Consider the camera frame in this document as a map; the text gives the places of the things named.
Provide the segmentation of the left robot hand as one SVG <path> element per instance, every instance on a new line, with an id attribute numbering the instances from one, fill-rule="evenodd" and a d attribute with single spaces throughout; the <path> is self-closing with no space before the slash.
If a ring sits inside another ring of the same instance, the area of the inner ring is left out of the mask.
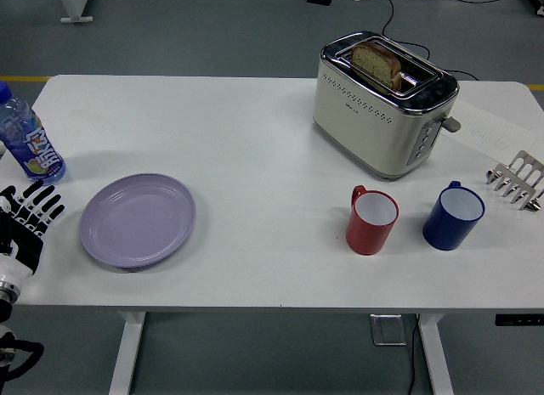
<path id="1" fill-rule="evenodd" d="M 15 291 L 38 268 L 43 238 L 65 206 L 53 185 L 42 180 L 19 192 L 1 190 L 1 287 Z"/>

